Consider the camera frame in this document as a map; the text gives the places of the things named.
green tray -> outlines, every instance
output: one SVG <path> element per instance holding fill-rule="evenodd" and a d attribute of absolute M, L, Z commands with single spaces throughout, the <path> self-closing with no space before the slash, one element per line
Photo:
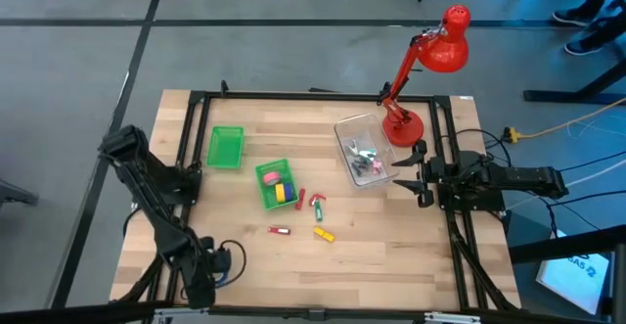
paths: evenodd
<path fill-rule="evenodd" d="M 215 168 L 239 168 L 242 165 L 244 128 L 214 126 L 206 164 Z"/>
<path fill-rule="evenodd" d="M 292 201 L 284 202 L 279 204 L 276 201 L 276 192 L 274 186 L 266 186 L 263 183 L 263 176 L 268 173 L 276 171 L 281 174 L 281 183 L 290 183 L 293 187 L 293 195 L 295 199 Z M 282 159 L 275 162 L 269 162 L 263 165 L 259 165 L 256 167 L 256 181 L 258 182 L 259 190 L 261 191 L 261 199 L 263 200 L 263 206 L 266 210 L 271 210 L 274 208 L 280 208 L 288 205 L 292 205 L 297 202 L 297 188 L 295 188 L 295 183 L 293 182 L 293 176 L 291 175 L 290 164 L 287 162 L 287 159 Z"/>

yellow object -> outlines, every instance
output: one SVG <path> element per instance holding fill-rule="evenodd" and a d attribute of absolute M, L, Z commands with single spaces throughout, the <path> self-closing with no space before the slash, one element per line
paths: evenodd
<path fill-rule="evenodd" d="M 285 202 L 285 186 L 282 183 L 276 185 L 276 202 Z"/>
<path fill-rule="evenodd" d="M 317 226 L 313 227 L 313 232 L 315 232 L 316 235 L 320 236 L 321 238 L 325 239 L 328 242 L 335 241 L 335 235 L 333 235 L 330 232 L 326 232 Z"/>
<path fill-rule="evenodd" d="M 601 108 L 599 110 L 596 110 L 596 111 L 594 111 L 594 112 L 592 112 L 590 114 L 586 114 L 584 116 L 580 116 L 579 118 L 571 119 L 571 120 L 569 120 L 566 123 L 560 124 L 560 125 L 552 127 L 552 128 L 544 129 L 541 132 L 537 132 L 537 133 L 533 133 L 533 134 L 522 134 L 522 133 L 519 133 L 518 131 L 515 131 L 515 129 L 513 127 L 510 127 L 510 130 L 511 130 L 511 143 L 517 143 L 517 140 L 519 140 L 519 139 L 537 138 L 537 137 L 539 137 L 541 135 L 552 133 L 552 132 L 554 132 L 556 130 L 559 130 L 561 128 L 567 127 L 569 124 L 578 122 L 578 121 L 583 120 L 585 118 L 589 118 L 589 117 L 595 116 L 595 115 L 597 115 L 599 113 L 603 113 L 606 110 L 608 110 L 608 109 L 610 109 L 610 108 L 612 108 L 614 106 L 617 106 L 617 105 L 619 105 L 619 104 L 621 104 L 621 103 L 623 103 L 625 101 L 626 101 L 626 98 L 619 99 L 618 101 L 616 101 L 616 102 L 614 102 L 612 104 L 609 104 L 609 105 L 607 105 L 607 106 L 605 106 L 605 107 L 603 107 L 603 108 Z"/>

person's foot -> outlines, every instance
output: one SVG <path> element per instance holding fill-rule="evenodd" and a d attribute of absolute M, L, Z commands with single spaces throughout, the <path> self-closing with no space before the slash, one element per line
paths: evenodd
<path fill-rule="evenodd" d="M 574 56 L 585 56 L 589 54 L 593 54 L 595 52 L 599 52 L 602 50 L 602 45 L 594 48 L 584 47 L 580 41 L 572 41 L 563 47 L 565 52 L 574 55 Z"/>
<path fill-rule="evenodd" d="M 576 24 L 580 26 L 587 26 L 594 20 L 593 17 L 581 16 L 577 9 L 554 11 L 552 13 L 552 18 L 554 18 L 557 22 Z"/>

green marker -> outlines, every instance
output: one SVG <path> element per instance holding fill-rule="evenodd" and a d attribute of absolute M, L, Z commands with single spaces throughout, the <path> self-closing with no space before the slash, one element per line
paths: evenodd
<path fill-rule="evenodd" d="M 319 200 L 315 200 L 315 219 L 317 222 L 322 222 L 322 207 L 320 207 Z"/>

gray floor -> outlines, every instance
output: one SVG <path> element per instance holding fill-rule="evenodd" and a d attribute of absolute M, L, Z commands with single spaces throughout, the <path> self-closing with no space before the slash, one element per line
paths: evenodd
<path fill-rule="evenodd" d="M 158 19 L 438 19 L 452 3 L 475 19 L 545 20 L 582 0 L 161 0 Z M 0 0 L 0 18 L 139 18 L 150 0 Z M 378 92 L 391 80 L 408 40 L 402 27 L 156 27 L 139 68 L 124 123 L 152 130 L 162 89 Z M 138 27 L 0 27 L 0 176 L 41 196 L 39 206 L 0 210 L 0 311 L 46 305 L 84 189 L 122 86 Z M 472 95 L 483 128 L 513 125 L 534 132 L 595 110 L 584 105 L 529 104 L 525 89 L 575 90 L 616 63 L 609 49 L 576 58 L 562 43 L 571 30 L 469 30 L 468 65 L 459 72 L 415 73 L 406 93 Z M 610 90 L 623 92 L 626 82 Z M 623 150 L 626 111 L 611 110 L 540 139 L 511 146 L 514 163 L 566 167 Z M 584 177 L 610 162 L 568 173 Z M 623 188 L 625 170 L 572 189 L 572 196 Z M 526 198 L 506 195 L 509 205 Z M 572 205 L 599 227 L 623 224 L 622 197 Z M 110 174 L 76 275 L 69 304 L 108 299 L 130 196 Z M 532 202 L 516 215 L 548 225 Z M 591 230 L 556 208 L 566 233 Z M 532 294 L 522 301 L 532 306 Z M 248 321 L 227 318 L 220 321 Z M 264 319 L 267 322 L 275 319 Z"/>

